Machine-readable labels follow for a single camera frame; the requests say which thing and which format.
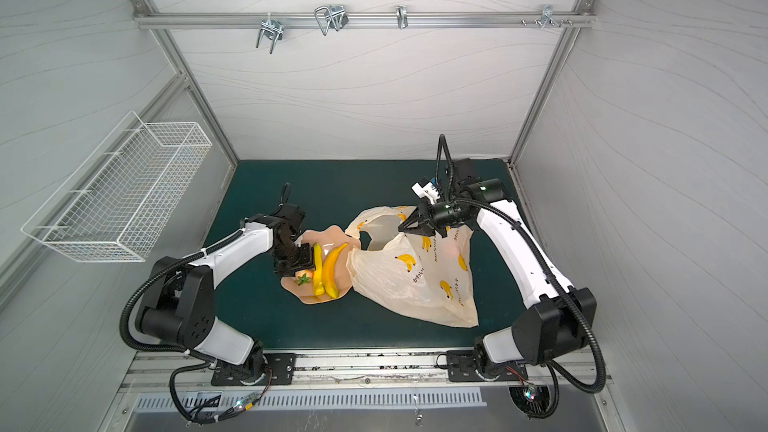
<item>banana print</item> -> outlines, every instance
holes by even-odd
[[[413,269],[413,266],[416,265],[416,259],[413,258],[413,255],[410,254],[402,254],[395,257],[398,260],[402,260],[406,265],[408,265],[408,272],[410,272]]]
[[[440,281],[440,288],[446,291],[446,297],[453,300],[453,292],[451,292],[451,286],[446,281]]]

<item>metal clamp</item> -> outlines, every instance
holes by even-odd
[[[259,48],[261,38],[266,37],[272,41],[270,45],[270,53],[274,52],[275,44],[278,40],[283,39],[283,26],[280,22],[272,19],[266,19],[261,21],[261,28],[259,29],[259,35],[256,36],[256,48]]]
[[[406,10],[406,6],[398,5],[396,12],[397,12],[397,27],[399,29],[405,29],[406,27],[408,27],[408,10]]]
[[[552,6],[551,5],[545,5],[544,9],[542,10],[542,18],[539,20],[536,20],[536,24],[538,24],[539,29],[543,29],[545,27],[549,26],[558,26],[560,27],[562,24],[556,24],[554,20],[552,20]]]
[[[350,22],[350,18],[346,16],[343,5],[322,5],[317,7],[315,9],[315,20],[317,20],[317,25],[320,26],[320,32],[323,35],[328,34],[331,25],[333,25],[333,29],[336,32],[339,32]]]

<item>metal mesh basket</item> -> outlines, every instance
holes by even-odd
[[[211,143],[196,122],[131,119],[138,120],[132,129],[113,131],[124,136],[119,147],[82,179],[86,160],[62,185],[63,206],[43,210],[60,188],[24,224],[25,234],[77,262],[144,261]],[[67,190],[78,176],[83,185]]]

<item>black mounting plate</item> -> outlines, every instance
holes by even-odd
[[[296,354],[264,354],[266,367],[272,370],[271,385],[290,385],[293,381],[293,367],[296,363]],[[214,376],[210,384],[214,387],[226,387],[227,385],[243,384],[232,377],[233,371],[226,364],[218,364],[214,370]],[[262,377],[254,385],[266,385],[270,378]]]
[[[517,362],[506,362],[500,364],[500,373],[497,378],[484,378],[477,372],[477,365],[471,350],[448,350],[446,352],[448,362],[448,380],[451,382],[518,382],[517,375],[506,369],[506,366],[513,368],[523,379],[528,379],[528,372],[525,365]]]

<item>gray floor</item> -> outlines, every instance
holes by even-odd
[[[594,396],[570,385],[560,387],[560,406],[546,420],[529,420],[512,403],[506,387],[482,388],[485,408],[447,408],[421,410],[421,426],[416,425],[416,410],[291,410],[248,412],[220,424],[207,425],[206,430],[269,432],[325,432],[354,430],[359,432],[446,432],[447,430],[606,430]],[[126,430],[145,432],[188,432],[186,421],[176,413],[135,414]]]

